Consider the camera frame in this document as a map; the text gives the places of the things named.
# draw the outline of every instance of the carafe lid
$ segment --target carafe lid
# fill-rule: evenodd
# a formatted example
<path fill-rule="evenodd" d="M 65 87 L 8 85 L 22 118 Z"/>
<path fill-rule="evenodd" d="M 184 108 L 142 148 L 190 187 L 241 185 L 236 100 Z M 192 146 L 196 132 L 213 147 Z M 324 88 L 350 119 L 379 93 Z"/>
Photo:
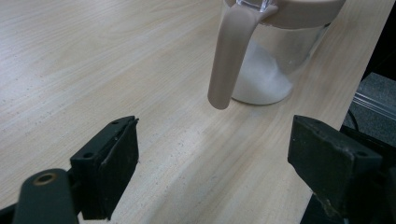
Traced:
<path fill-rule="evenodd" d="M 231 7 L 235 0 L 224 0 Z M 261 24 L 285 29 L 318 27 L 331 23 L 346 0 L 270 0 L 278 12 Z"/>

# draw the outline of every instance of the wood grain surface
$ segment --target wood grain surface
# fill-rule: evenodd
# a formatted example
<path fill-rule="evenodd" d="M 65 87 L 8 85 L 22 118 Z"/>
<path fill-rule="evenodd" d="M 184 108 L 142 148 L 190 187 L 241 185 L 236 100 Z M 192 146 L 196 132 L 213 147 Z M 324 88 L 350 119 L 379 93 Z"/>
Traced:
<path fill-rule="evenodd" d="M 341 126 L 393 3 L 346 0 L 291 96 L 219 111 L 220 0 L 1 1 L 0 207 L 135 115 L 140 163 L 110 223 L 299 223 L 311 191 L 287 163 L 292 117 Z"/>

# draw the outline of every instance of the wooden table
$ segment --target wooden table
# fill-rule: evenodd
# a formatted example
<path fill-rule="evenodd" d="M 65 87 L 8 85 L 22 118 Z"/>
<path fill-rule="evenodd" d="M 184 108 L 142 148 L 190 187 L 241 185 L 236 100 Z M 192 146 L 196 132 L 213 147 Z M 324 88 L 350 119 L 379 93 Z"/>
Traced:
<path fill-rule="evenodd" d="M 393 3 L 347 0 L 290 97 L 219 111 L 220 0 L 2 1 L 0 207 L 136 115 L 140 163 L 111 223 L 299 223 L 311 191 L 287 163 L 292 116 L 341 126 Z"/>

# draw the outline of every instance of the transparent container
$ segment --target transparent container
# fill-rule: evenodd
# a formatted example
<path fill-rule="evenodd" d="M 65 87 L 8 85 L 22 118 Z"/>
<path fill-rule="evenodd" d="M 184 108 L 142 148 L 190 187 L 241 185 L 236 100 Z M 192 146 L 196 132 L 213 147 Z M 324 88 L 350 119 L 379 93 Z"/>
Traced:
<path fill-rule="evenodd" d="M 222 0 L 209 85 L 218 109 L 231 97 L 254 105 L 281 101 L 345 0 Z"/>

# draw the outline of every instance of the beige handle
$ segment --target beige handle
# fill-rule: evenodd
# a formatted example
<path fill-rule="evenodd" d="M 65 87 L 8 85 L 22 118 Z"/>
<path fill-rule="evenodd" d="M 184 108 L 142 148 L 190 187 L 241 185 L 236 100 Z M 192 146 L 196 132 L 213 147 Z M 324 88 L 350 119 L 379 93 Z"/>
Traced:
<path fill-rule="evenodd" d="M 260 21 L 276 12 L 277 7 L 271 5 L 264 12 L 238 4 L 227 10 L 219 29 L 207 94 L 210 104 L 215 108 L 228 107 L 253 31 Z"/>

